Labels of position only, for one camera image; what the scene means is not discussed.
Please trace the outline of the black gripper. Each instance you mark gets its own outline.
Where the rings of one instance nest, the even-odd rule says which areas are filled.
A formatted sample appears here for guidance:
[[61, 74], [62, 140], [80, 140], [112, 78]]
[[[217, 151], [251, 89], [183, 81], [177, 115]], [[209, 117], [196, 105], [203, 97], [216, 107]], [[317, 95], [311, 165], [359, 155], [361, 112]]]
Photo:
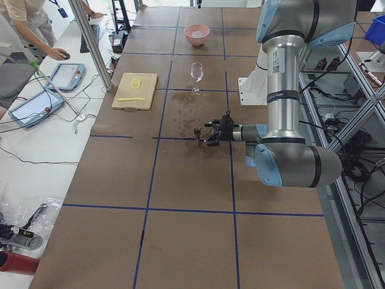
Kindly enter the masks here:
[[214, 119], [204, 124], [205, 128], [212, 128], [213, 130], [219, 130], [219, 135], [214, 134], [208, 138], [203, 138], [200, 141], [209, 147], [215, 147], [220, 145], [220, 141], [234, 140], [233, 132], [235, 128], [240, 126], [236, 124], [230, 116], [230, 110], [227, 110], [221, 117], [221, 119]]

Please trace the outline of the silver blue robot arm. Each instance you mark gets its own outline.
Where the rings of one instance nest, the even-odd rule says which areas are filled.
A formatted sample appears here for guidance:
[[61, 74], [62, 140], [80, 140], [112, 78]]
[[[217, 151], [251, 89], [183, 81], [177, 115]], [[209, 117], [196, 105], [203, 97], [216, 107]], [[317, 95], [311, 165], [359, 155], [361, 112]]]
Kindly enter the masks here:
[[213, 120], [208, 146], [242, 140], [245, 161], [273, 187], [323, 187], [338, 179], [336, 153], [309, 146], [300, 134], [299, 52], [346, 42], [353, 34], [356, 1], [264, 1], [256, 38], [267, 55], [268, 122], [237, 125], [229, 113]]

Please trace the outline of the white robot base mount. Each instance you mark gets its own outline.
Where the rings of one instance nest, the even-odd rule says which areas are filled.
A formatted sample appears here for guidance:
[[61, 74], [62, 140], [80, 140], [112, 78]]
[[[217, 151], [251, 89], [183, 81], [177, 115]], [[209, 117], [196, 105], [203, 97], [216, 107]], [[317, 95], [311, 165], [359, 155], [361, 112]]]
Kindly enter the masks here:
[[267, 54], [260, 47], [254, 71], [246, 78], [238, 78], [239, 98], [242, 106], [266, 105]]

